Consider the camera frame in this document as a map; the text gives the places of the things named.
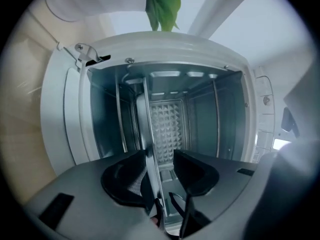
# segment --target textured metal panel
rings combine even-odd
[[[184,149],[186,146],[182,101],[152,102],[150,109],[158,165],[171,164],[174,150]]]

